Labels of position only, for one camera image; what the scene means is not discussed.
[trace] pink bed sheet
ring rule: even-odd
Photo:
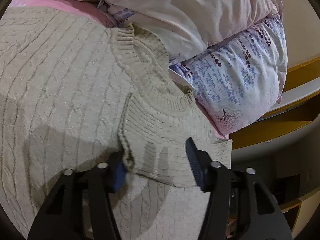
[[[21,6],[46,6],[61,11],[70,12],[76,15],[95,20],[106,27],[114,27],[108,16],[99,11],[93,4],[76,0],[12,0],[9,7]]]

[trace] silver bolt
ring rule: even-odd
[[[70,176],[72,173],[73,173],[72,169],[67,169],[67,170],[64,171],[63,174],[66,175],[66,176]]]
[[[253,168],[247,168],[245,171],[250,175],[253,175],[256,173],[256,171]]]
[[[212,167],[214,167],[214,168],[220,168],[221,167],[221,164],[220,164],[220,162],[217,162],[217,161],[213,161],[213,162],[211,162],[211,164],[210,164]]]
[[[105,169],[106,167],[108,167],[108,163],[99,163],[98,164],[99,169]]]

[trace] ribbed neckline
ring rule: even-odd
[[[180,117],[194,104],[192,92],[183,93],[168,73],[169,56],[152,32],[136,24],[111,29],[110,46],[119,66],[132,78],[146,103],[162,113]]]

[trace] cable knit pattern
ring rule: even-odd
[[[121,113],[138,86],[112,54],[117,36],[52,8],[9,8],[0,21],[0,202],[25,237],[61,171],[90,169],[121,149]],[[111,202],[124,240],[195,239],[208,197],[128,174]]]

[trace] beige knit sweater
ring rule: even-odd
[[[42,7],[9,8],[1,19],[0,203],[25,237],[61,171],[90,169],[121,148],[120,116],[137,86],[110,44],[127,40],[152,43],[139,54],[167,68],[163,45],[145,30]],[[230,151],[219,160],[230,162]],[[208,197],[130,173],[111,202],[124,240],[196,239]]]

